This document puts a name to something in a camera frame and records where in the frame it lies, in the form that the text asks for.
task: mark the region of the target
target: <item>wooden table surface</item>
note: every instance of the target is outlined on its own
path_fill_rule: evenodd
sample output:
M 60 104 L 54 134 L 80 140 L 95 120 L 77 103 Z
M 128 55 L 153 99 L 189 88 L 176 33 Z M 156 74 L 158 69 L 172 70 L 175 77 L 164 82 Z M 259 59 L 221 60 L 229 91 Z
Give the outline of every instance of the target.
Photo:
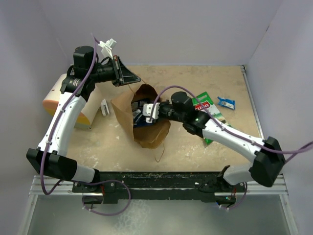
M 236 101 L 236 109 L 218 106 L 226 120 L 236 129 L 259 137 L 257 123 L 239 66 L 128 66 L 148 84 L 161 91 L 170 85 L 187 88 L 199 95 L 207 91 L 214 103 L 217 96 Z M 107 99 L 110 115 L 98 112 L 91 130 L 74 129 L 67 157 L 100 171 L 220 171 L 225 165 L 247 163 L 233 150 L 213 142 L 206 145 L 200 137 L 184 130 L 181 123 L 171 122 L 164 141 L 165 152 L 159 163 L 163 145 L 145 149 L 131 140 L 118 124 L 110 100 L 128 86 L 114 87 L 111 83 L 98 84 Z M 165 93 L 165 98 L 178 89 Z

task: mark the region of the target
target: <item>white plastic clip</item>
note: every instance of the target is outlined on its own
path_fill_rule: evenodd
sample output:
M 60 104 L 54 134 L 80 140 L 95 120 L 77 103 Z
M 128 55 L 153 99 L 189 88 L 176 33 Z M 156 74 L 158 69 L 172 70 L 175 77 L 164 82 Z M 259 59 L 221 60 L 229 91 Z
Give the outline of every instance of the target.
M 110 40 L 107 40 L 105 43 L 100 41 L 99 46 L 102 47 L 101 53 L 104 57 L 110 57 L 113 59 L 112 56 L 112 49 L 115 47 L 116 41 L 111 38 Z
M 159 110 L 160 103 L 156 103 L 155 109 L 153 110 L 153 113 L 152 113 L 152 119 L 150 119 L 152 106 L 153 104 L 143 105 L 142 114 L 146 117 L 146 123 L 152 123 L 153 120 L 158 119 L 158 110 Z

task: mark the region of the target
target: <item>blue package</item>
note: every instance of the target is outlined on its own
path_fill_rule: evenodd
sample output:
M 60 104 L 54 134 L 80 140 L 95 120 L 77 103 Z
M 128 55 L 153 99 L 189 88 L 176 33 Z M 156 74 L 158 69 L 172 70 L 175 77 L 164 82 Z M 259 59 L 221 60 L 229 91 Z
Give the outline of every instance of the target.
M 229 109 L 235 109 L 235 101 L 232 99 L 226 99 L 226 98 L 222 98 L 222 97 L 217 97 L 220 101 L 218 103 L 218 105 L 221 105 L 223 107 L 227 107 Z

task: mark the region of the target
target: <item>white enclosure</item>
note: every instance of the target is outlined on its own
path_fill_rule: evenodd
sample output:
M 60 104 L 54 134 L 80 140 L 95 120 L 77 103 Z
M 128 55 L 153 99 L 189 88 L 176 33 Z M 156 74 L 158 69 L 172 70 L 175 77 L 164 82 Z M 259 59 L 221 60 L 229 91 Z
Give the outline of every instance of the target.
M 35 174 L 25 154 L 51 121 L 41 102 L 91 32 L 113 37 L 126 64 L 247 65 L 265 135 L 283 149 L 312 140 L 311 0 L 1 1 L 1 234 L 21 223 Z M 309 152 L 284 169 L 301 234 L 312 233 L 312 165 Z

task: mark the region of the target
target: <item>green snack bag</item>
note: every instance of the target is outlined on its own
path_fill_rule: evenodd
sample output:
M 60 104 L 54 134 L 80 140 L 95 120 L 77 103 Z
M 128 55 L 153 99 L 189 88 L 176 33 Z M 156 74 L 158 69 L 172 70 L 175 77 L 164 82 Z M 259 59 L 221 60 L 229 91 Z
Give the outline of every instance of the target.
M 207 110 L 220 122 L 226 124 L 227 126 L 231 126 L 226 119 L 223 117 L 221 112 L 218 110 L 218 108 L 215 106 L 213 100 L 209 96 L 207 92 L 203 92 L 202 94 L 198 95 L 197 98 L 200 100 L 200 102 L 207 108 Z M 205 112 L 204 109 L 202 109 L 201 105 L 196 101 L 196 99 L 192 98 L 192 103 L 195 106 L 195 109 L 201 110 Z M 205 142 L 209 145 L 213 142 L 213 140 L 204 139 Z

